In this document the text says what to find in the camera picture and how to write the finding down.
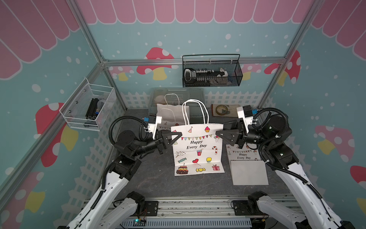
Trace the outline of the white paper gift bag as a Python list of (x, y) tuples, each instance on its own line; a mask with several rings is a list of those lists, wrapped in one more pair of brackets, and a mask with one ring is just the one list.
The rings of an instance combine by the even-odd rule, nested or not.
[(261, 160), (255, 144), (226, 145), (233, 185), (268, 185), (266, 165)]

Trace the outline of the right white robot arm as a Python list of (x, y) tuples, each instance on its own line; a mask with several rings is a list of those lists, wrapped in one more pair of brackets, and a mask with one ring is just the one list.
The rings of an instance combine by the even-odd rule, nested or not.
[(291, 135), (288, 115), (273, 107), (237, 108), (238, 119), (227, 122), (216, 135), (231, 146), (243, 148), (255, 144), (260, 160), (270, 167), (287, 185), (303, 214), (285, 207), (262, 191), (249, 196), (253, 210), (258, 210), (289, 229), (352, 229), (350, 221), (342, 220), (324, 201), (306, 176), (295, 153), (285, 144)]

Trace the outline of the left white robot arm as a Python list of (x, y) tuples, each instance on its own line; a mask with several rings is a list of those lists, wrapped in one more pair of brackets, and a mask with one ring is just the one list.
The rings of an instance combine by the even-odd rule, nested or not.
[[(146, 136), (136, 138), (133, 131), (126, 130), (118, 135), (117, 140), (114, 140), (112, 132), (115, 125), (125, 119), (139, 122), (141, 131), (145, 131)], [(135, 175), (143, 157), (155, 151), (160, 154), (165, 153), (182, 137), (180, 132), (158, 131), (159, 123), (156, 120), (155, 124), (148, 124), (133, 116), (122, 116), (112, 122), (108, 136), (118, 156), (103, 171), (100, 187), (93, 197), (65, 228), (115, 229), (125, 219), (144, 211), (145, 197), (134, 191), (129, 193), (114, 210), (108, 212), (108, 209)]]

